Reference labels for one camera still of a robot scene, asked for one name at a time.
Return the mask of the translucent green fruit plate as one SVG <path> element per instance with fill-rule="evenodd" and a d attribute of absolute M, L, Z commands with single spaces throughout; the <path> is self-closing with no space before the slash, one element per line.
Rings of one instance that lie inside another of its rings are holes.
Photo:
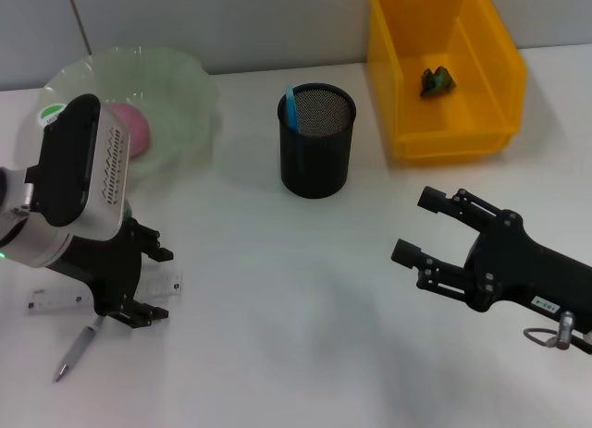
<path fill-rule="evenodd" d="M 43 135 L 40 113 L 92 93 L 108 104 L 124 103 L 146 117 L 151 144 L 129 165 L 139 184 L 194 161 L 210 141 L 218 92 L 197 58 L 163 46 L 121 46 L 62 68 L 39 92 L 15 140 L 18 168 L 38 161 Z"/>

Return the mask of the silver ballpoint pen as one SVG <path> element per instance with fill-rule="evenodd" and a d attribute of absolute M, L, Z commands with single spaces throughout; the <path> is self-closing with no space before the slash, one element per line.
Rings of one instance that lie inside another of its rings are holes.
<path fill-rule="evenodd" d="M 104 316 L 97 316 L 91 324 L 85 325 L 70 346 L 63 359 L 58 363 L 53 375 L 53 382 L 58 383 L 74 369 L 82 355 L 92 344 L 104 322 Z"/>

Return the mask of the transparent plastic ruler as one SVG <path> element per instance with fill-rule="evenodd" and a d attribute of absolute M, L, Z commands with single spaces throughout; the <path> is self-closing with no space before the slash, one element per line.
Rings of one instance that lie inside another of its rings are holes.
<path fill-rule="evenodd" d="M 150 302 L 182 293 L 183 273 L 148 273 L 141 276 L 134 299 Z M 26 299 L 26 311 L 30 315 L 62 312 L 64 310 L 91 309 L 93 294 L 80 282 L 71 286 L 36 288 Z"/>

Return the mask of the pink peach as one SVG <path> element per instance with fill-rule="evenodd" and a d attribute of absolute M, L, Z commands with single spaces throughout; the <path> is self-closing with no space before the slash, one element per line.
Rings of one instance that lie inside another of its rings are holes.
<path fill-rule="evenodd" d="M 144 114 L 132 104 L 111 103 L 110 109 L 129 131 L 131 159 L 148 151 L 151 142 L 149 123 Z"/>

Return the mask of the blue scissors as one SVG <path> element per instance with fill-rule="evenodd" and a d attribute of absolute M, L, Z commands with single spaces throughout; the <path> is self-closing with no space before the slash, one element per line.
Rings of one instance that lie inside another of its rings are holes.
<path fill-rule="evenodd" d="M 285 93 L 286 98 L 286 118 L 289 130 L 292 132 L 294 139 L 295 158 L 298 167 L 298 172 L 301 177 L 305 175 L 305 166 L 302 155 L 302 141 L 299 132 L 299 122 L 297 116 L 297 106 L 295 102 L 294 90 L 288 87 Z"/>

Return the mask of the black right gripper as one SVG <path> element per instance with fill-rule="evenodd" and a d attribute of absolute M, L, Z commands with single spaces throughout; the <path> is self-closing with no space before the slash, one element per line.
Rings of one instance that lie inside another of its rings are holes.
<path fill-rule="evenodd" d="M 480 234 L 466 267 L 442 262 L 399 239 L 391 260 L 417 270 L 416 286 L 486 312 L 498 301 L 511 301 L 559 321 L 572 312 L 577 329 L 592 329 L 592 267 L 532 240 L 523 218 L 459 189 L 451 197 L 424 187 L 417 202 L 431 213 L 455 218 Z"/>

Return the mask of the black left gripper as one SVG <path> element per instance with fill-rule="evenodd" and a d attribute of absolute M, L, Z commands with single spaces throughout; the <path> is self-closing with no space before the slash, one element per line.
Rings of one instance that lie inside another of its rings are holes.
<path fill-rule="evenodd" d="M 155 262 L 170 262 L 174 253 L 160 245 L 160 233 L 124 220 L 107 241 L 74 237 L 50 269 L 79 280 L 92 292 L 93 308 L 132 328 L 143 328 L 168 318 L 168 310 L 134 300 L 140 279 L 142 255 Z"/>

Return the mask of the green plastic wrapper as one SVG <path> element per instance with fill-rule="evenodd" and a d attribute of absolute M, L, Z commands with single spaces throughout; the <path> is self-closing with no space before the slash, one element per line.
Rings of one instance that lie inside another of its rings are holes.
<path fill-rule="evenodd" d="M 456 83 L 445 67 L 437 67 L 435 71 L 427 68 L 421 76 L 421 97 L 440 96 L 456 88 Z"/>

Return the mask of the black mesh pen cup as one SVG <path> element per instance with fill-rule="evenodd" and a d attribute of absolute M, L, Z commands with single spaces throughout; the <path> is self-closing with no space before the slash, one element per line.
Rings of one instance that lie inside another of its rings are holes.
<path fill-rule="evenodd" d="M 277 106 L 281 181 L 300 197 L 326 198 L 347 180 L 356 105 L 348 93 L 328 83 L 305 83 L 293 90 L 305 175 L 298 172 L 284 94 Z"/>

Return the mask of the yellow plastic storage bin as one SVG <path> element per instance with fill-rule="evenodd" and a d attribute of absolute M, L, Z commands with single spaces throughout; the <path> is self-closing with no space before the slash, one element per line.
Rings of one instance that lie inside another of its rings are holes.
<path fill-rule="evenodd" d="M 393 157 L 464 163 L 505 148 L 521 127 L 526 67 L 491 0 L 368 0 L 366 65 Z M 456 88 L 421 97 L 445 67 Z"/>

